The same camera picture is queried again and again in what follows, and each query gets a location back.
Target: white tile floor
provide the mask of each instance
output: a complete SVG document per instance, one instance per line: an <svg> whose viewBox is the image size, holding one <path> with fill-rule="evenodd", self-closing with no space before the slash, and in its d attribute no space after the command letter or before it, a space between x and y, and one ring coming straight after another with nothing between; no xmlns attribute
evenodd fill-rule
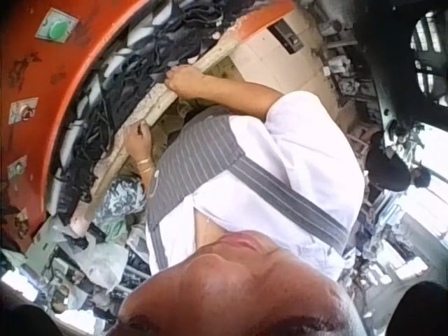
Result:
<svg viewBox="0 0 448 336"><path fill-rule="evenodd" d="M245 42L230 56L245 81L270 86L282 93L308 90L317 95L329 114L337 117L337 94L323 75L322 61L313 50L323 39L316 25L301 10L294 10L284 20L298 34L304 47L289 55L268 30Z"/></svg>

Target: gold bracelet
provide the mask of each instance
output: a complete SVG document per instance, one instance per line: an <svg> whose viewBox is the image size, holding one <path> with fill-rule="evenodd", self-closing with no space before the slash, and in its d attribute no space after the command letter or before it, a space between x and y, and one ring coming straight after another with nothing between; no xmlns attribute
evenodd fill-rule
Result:
<svg viewBox="0 0 448 336"><path fill-rule="evenodd" d="M149 163L151 161L152 161L151 159L145 159L145 160L142 160L142 161L138 161L137 164L138 165L144 165L145 163Z"/></svg>
<svg viewBox="0 0 448 336"><path fill-rule="evenodd" d="M150 168L147 168L146 170L140 171L140 174L148 173L148 172L150 172L151 170L154 170L154 167L150 167Z"/></svg>

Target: pinstripe fabric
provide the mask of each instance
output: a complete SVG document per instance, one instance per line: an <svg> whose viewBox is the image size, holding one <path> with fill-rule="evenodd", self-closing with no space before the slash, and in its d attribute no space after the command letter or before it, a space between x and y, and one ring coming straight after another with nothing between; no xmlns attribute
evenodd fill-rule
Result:
<svg viewBox="0 0 448 336"><path fill-rule="evenodd" d="M213 106L193 118L158 163L149 192L148 231L159 269L168 268L159 222L185 197L225 170L303 230L342 254L349 236L347 229L246 157L228 115L219 115L224 111Z"/></svg>

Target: white shirt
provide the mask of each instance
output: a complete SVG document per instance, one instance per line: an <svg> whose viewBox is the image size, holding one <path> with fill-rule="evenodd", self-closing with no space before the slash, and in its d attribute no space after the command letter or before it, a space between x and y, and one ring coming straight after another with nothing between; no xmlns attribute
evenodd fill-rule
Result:
<svg viewBox="0 0 448 336"><path fill-rule="evenodd" d="M263 124L249 116L231 116L230 126L245 154L292 189L315 203L350 231L364 193L364 178L342 131L319 98L309 92L282 97ZM160 222L169 266L195 252L194 208L225 230L255 230L337 280L344 261L224 171L187 196ZM147 235L150 268L159 272Z"/></svg>

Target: orange metal frame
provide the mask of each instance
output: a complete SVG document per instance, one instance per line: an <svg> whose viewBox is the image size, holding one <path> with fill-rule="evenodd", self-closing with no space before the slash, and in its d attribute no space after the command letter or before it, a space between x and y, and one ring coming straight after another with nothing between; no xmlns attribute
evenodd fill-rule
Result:
<svg viewBox="0 0 448 336"><path fill-rule="evenodd" d="M92 63L129 19L150 0L24 0L3 26L1 49L1 178L7 166L27 155L23 175L8 184L11 205L26 209L31 236L46 219L50 161L60 125ZM65 43L35 38L43 18L56 8L79 20ZM252 13L239 28L242 40L293 10L279 0ZM35 115L8 124L11 103L38 97Z"/></svg>

